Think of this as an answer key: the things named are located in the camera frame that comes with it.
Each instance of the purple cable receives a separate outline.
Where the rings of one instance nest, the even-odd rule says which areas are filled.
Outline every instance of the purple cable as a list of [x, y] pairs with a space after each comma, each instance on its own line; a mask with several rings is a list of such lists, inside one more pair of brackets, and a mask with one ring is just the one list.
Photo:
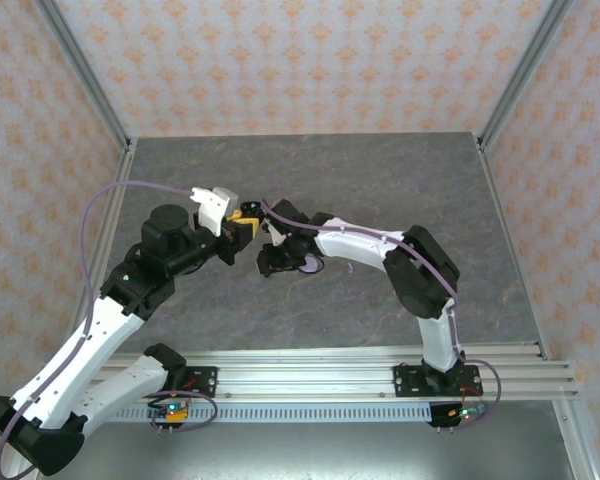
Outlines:
[[[211, 406], [213, 407], [213, 415], [211, 415], [209, 418], [207, 418], [204, 422], [194, 423], [193, 425], [189, 425], [186, 427], [179, 427], [175, 430], [172, 430], [171, 431], [172, 433], [190, 432], [191, 430], [197, 430], [198, 428], [206, 427], [211, 422], [213, 422], [216, 419], [216, 417], [218, 416], [218, 404], [211, 397], [207, 397], [206, 395], [204, 395], [202, 393], [189, 392], [187, 390], [163, 390], [161, 392], [156, 392], [156, 393], [152, 393], [151, 395], [147, 395], [146, 398], [158, 398], [158, 397], [163, 397], [165, 395], [177, 395], [179, 397], [202, 398], [203, 400], [206, 400], [207, 402], [209, 402], [211, 404]], [[167, 407], [165, 406], [162, 409], [156, 410], [155, 412], [153, 412], [153, 415], [151, 415], [151, 426], [154, 429], [158, 430], [158, 432], [160, 432], [161, 427], [156, 423], [156, 417], [158, 416], [158, 413], [164, 412], [166, 409], [167, 409]]]
[[[85, 229], [85, 225], [87, 223], [87, 214], [89, 213], [89, 210], [91, 209], [91, 206], [94, 204], [94, 202], [104, 193], [106, 193], [109, 190], [112, 190], [114, 188], [124, 187], [124, 186], [132, 186], [132, 185], [139, 186], [139, 187], [154, 188], [156, 190], [163, 190], [165, 192], [177, 193], [180, 195], [185, 195], [187, 197], [190, 197], [192, 195], [192, 192], [190, 190], [182, 190], [179, 188], [169, 187], [167, 185], [160, 185], [160, 184], [151, 183], [151, 182], [142, 182], [139, 180], [125, 180], [125, 181], [115, 182], [110, 185], [107, 185], [106, 187], [102, 188], [100, 191], [98, 191], [91, 197], [91, 199], [87, 203], [86, 208], [84, 209], [84, 212], [82, 213], [82, 220], [80, 221], [80, 237], [79, 237], [80, 268], [82, 270], [82, 277], [84, 279], [85, 287], [87, 290], [87, 317], [84, 322], [84, 329], [83, 329], [84, 335], [82, 337], [80, 337], [80, 339], [76, 343], [75, 347], [73, 347], [73, 350], [71, 350], [71, 353], [69, 353], [67, 358], [58, 366], [58, 368], [51, 375], [49, 375], [49, 377], [44, 382], [42, 382], [42, 384], [38, 387], [38, 389], [35, 390], [30, 395], [30, 398], [32, 398], [32, 399], [37, 399], [40, 396], [40, 394], [42, 394], [42, 392], [44, 392], [49, 387], [49, 385], [51, 385], [55, 381], [55, 379], [58, 378], [58, 376], [71, 364], [73, 359], [76, 358], [76, 356], [80, 352], [82, 345], [84, 345], [84, 342], [86, 341], [86, 338], [89, 337], [89, 332], [91, 331], [91, 324], [93, 322], [93, 303], [95, 301], [95, 298], [94, 298], [94, 294], [93, 294], [93, 287], [91, 286], [91, 281], [89, 280], [89, 269], [87, 268], [87, 260], [86, 260], [85, 250], [84, 250], [84, 229]], [[13, 417], [11, 417], [11, 420], [9, 420], [9, 423], [7, 423], [7, 426], [5, 427], [4, 431], [2, 432], [2, 435], [0, 436], [0, 464], [2, 461], [2, 454], [4, 452], [5, 446], [9, 439], [9, 435], [11, 435], [11, 432], [13, 431], [18, 420], [20, 420], [22, 415], [24, 415], [24, 412], [26, 412], [27, 409], [32, 404], [33, 404], [32, 400], [28, 400], [24, 404], [22, 404], [22, 406], [13, 415]], [[26, 477], [27, 475], [29, 475], [34, 469], [35, 469], [35, 467], [33, 465], [31, 465], [24, 472], [19, 473], [15, 477], [5, 477], [4, 474], [2, 473], [2, 468], [0, 465], [0, 480], [20, 480], [20, 479]]]
[[[424, 258], [413, 247], [407, 245], [406, 243], [401, 242], [400, 240], [392, 238], [388, 235], [383, 235], [383, 234], [376, 233], [374, 231], [367, 230], [365, 228], [360, 228], [360, 227], [345, 226], [343, 229], [341, 227], [329, 227], [329, 226], [324, 226], [324, 225], [316, 226], [316, 225], [309, 225], [306, 223], [296, 222], [293, 220], [289, 220], [288, 218], [285, 218], [282, 215], [279, 215], [276, 212], [274, 212], [265, 199], [261, 200], [261, 205], [262, 205], [262, 210], [264, 210], [264, 212], [267, 215], [271, 215], [276, 220], [278, 220], [282, 223], [286, 223], [287, 225], [291, 225], [292, 227], [298, 227], [298, 228], [303, 228], [303, 229], [307, 229], [307, 230], [316, 230], [319, 232], [348, 231], [348, 232], [354, 232], [354, 233], [361, 233], [363, 235], [367, 235], [369, 237], [373, 237], [378, 240], [386, 241], [389, 243], [393, 243], [394, 245], [397, 245], [398, 247], [400, 247], [404, 251], [406, 251], [409, 255], [411, 255], [416, 260], [418, 260], [422, 265], [424, 265], [424, 267], [427, 270], [429, 270], [429, 272], [431, 272], [431, 274], [435, 277], [435, 279], [438, 280], [438, 282], [440, 282], [440, 285], [442, 285], [442, 287], [447, 291], [449, 296], [451, 298], [453, 298], [455, 305], [458, 304], [458, 293], [453, 289], [453, 287], [451, 287], [449, 282], [447, 282], [447, 280], [442, 276], [442, 274], [433, 265], [431, 265], [431, 263], [428, 262], [426, 258]], [[479, 359], [465, 360], [465, 358], [460, 354], [460, 351], [458, 350], [458, 340], [457, 340], [458, 339], [458, 329], [456, 327], [456, 317], [453, 314], [451, 315], [451, 322], [449, 322], [449, 325], [450, 325], [450, 330], [451, 330], [451, 332], [450, 332], [451, 333], [451, 345], [452, 345], [453, 351], [454, 351], [457, 359], [460, 362], [466, 363], [469, 365], [474, 365], [474, 364], [484, 365], [489, 370], [491, 370], [491, 372], [493, 373], [493, 376], [495, 377], [496, 385], [497, 385], [496, 398], [494, 399], [493, 405], [491, 406], [491, 408], [488, 409], [485, 412], [485, 414], [482, 415], [481, 417], [479, 417], [478, 420], [476, 420], [475, 422], [471, 422], [469, 424], [460, 425], [458, 427], [455, 427], [455, 430], [463, 430], [465, 428], [470, 428], [470, 427], [476, 425], [477, 423], [479, 423], [480, 420], [484, 420], [485, 418], [489, 417], [493, 413], [493, 411], [497, 408], [497, 406], [500, 404], [500, 398], [502, 397], [502, 380], [500, 379], [500, 376], [498, 375], [498, 372], [496, 371], [494, 366], [491, 365], [489, 362], [486, 362], [484, 360], [479, 360]]]

